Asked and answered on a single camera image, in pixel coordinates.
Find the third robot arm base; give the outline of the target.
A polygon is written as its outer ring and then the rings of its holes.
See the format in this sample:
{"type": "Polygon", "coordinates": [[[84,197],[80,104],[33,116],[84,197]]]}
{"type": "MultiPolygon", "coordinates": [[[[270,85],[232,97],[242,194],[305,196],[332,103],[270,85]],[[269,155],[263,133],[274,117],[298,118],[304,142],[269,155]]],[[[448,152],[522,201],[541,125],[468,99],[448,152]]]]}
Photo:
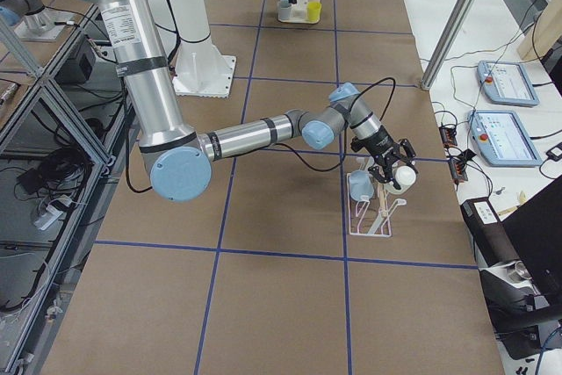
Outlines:
{"type": "Polygon", "coordinates": [[[1,17],[21,40],[54,42],[74,13],[54,11],[42,0],[1,0],[1,17]]]}

